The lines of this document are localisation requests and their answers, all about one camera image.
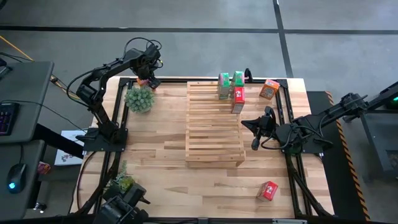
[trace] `concrete floor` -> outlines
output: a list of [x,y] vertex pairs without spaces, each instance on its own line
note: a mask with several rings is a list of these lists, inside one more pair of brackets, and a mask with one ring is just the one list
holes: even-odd
[[[397,30],[394,0],[279,0],[285,29]],[[143,28],[277,29],[272,0],[13,0],[0,12],[0,24]],[[164,67],[157,75],[215,76],[249,67],[255,77],[286,77],[278,34],[183,32],[0,31],[35,60],[55,62],[54,75],[68,83],[75,76],[122,54],[132,37],[163,43]],[[335,101],[348,92],[373,95],[397,81],[398,35],[286,35],[293,76],[307,90],[329,90]],[[131,45],[142,49],[144,42]],[[17,55],[0,42],[0,51]],[[87,127],[91,115],[50,85],[45,105]],[[41,122],[54,131],[73,129],[43,110]],[[357,173],[366,175],[370,150],[360,121],[344,124]],[[54,158],[49,152],[46,160]],[[43,215],[68,212],[79,167],[64,168],[71,181],[52,182],[40,193]],[[398,220],[398,181],[362,182],[371,219]],[[41,216],[29,211],[27,217]]]

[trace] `wooden table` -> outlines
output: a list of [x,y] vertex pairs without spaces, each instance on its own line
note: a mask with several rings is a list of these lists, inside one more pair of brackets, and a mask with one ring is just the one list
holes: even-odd
[[[287,81],[294,116],[310,114],[304,80],[290,78]],[[119,77],[109,80],[104,97],[103,104],[109,117],[112,116],[118,82]],[[261,87],[260,84],[246,84],[246,104],[241,119],[256,119],[264,114],[267,105],[276,109],[275,99],[267,101],[258,97]],[[139,208],[145,209],[151,217],[294,217],[286,162],[280,151],[251,150],[254,137],[243,127],[247,158],[237,169],[190,169],[185,166],[187,84],[163,83],[155,94],[155,104],[150,112],[129,113],[129,137],[121,158],[121,161],[127,161],[128,175],[147,189],[146,199],[151,204],[139,202]],[[282,104],[285,109],[283,94]],[[119,111],[119,119],[122,111],[123,106]],[[269,141],[269,145],[278,144]],[[104,153],[100,152],[94,155],[82,175],[81,203],[90,197],[98,185],[103,156]],[[321,160],[312,154],[303,154],[302,157],[308,188],[326,211],[333,213]],[[277,183],[279,189],[273,201],[262,202],[256,199],[256,194],[260,185],[269,180]],[[304,212],[300,190],[298,197]],[[74,211],[76,200],[71,209],[71,212]]]

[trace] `red box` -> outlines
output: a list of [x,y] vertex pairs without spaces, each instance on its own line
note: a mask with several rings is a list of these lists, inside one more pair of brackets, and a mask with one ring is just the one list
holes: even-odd
[[235,87],[231,97],[231,113],[240,114],[244,106],[244,87]]
[[257,198],[265,201],[272,201],[274,198],[274,194],[278,189],[278,185],[273,183],[272,181],[265,182],[261,185],[259,192],[257,193]]

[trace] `spiky green ball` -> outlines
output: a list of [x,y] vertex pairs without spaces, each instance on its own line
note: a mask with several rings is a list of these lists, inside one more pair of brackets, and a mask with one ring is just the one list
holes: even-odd
[[133,87],[127,91],[124,101],[132,112],[144,113],[149,111],[154,105],[154,97],[154,93],[148,87]]

